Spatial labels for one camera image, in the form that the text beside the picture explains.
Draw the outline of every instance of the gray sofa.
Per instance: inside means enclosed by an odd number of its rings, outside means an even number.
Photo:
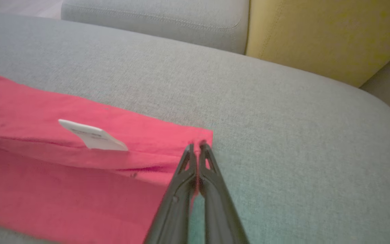
[[[390,243],[390,108],[362,90],[215,48],[3,14],[0,75],[213,130],[253,244]],[[203,224],[198,198],[191,243]]]
[[[61,19],[243,54],[249,0],[64,0]]]

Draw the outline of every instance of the pink cloth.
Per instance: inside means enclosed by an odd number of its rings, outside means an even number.
[[[129,151],[88,149],[58,119]],[[0,225],[69,243],[141,243],[189,143],[212,131],[0,77]]]

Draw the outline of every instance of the yellow sofa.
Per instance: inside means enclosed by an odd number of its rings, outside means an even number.
[[[246,54],[359,87],[390,60],[390,0],[251,0]]]

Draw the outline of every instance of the white label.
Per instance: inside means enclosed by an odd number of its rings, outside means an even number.
[[[94,126],[83,125],[65,119],[59,119],[60,125],[79,136],[85,145],[92,149],[127,151],[123,142],[112,137],[106,131]]]

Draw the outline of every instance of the seam stitching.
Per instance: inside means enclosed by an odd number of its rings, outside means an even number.
[[[155,16],[155,15],[151,15],[151,14],[132,13],[132,12],[118,11],[115,9],[108,9],[108,8],[87,7],[87,6],[80,6],[80,5],[75,5],[75,4],[71,4],[71,3],[64,3],[64,5],[69,6],[69,7],[73,7],[73,8],[78,8],[78,9],[86,9],[90,12],[108,12],[108,13],[121,14],[123,16],[147,17],[147,18],[150,18],[153,20],[159,20],[162,22],[173,22],[174,21],[175,24],[182,25],[182,26],[189,27],[189,25],[193,25],[195,28],[199,28],[199,29],[212,29],[212,30],[217,29],[215,31],[227,31],[227,30],[234,29],[237,26],[239,26],[240,21],[241,21],[241,17],[240,17],[238,22],[233,26],[209,26],[209,25],[198,24],[198,23],[194,23],[194,22],[190,22],[190,21],[178,20],[178,19],[174,19],[174,18],[170,18],[170,17]]]
[[[258,54],[258,58],[259,59],[262,59],[263,57],[263,54],[264,54],[264,51],[266,50],[267,48],[267,44],[269,43],[271,37],[272,37],[272,32],[273,32],[273,29],[275,29],[278,21],[279,21],[279,17],[282,13],[282,9],[283,9],[283,6],[284,6],[284,3],[285,3],[285,0],[282,0],[282,2],[280,3],[280,5],[278,6],[278,10],[277,12],[275,13],[275,19],[274,19],[274,23],[272,24],[272,27],[270,28],[270,31],[269,31],[269,36],[264,40],[263,42],[263,46],[261,46],[261,51],[260,53]]]

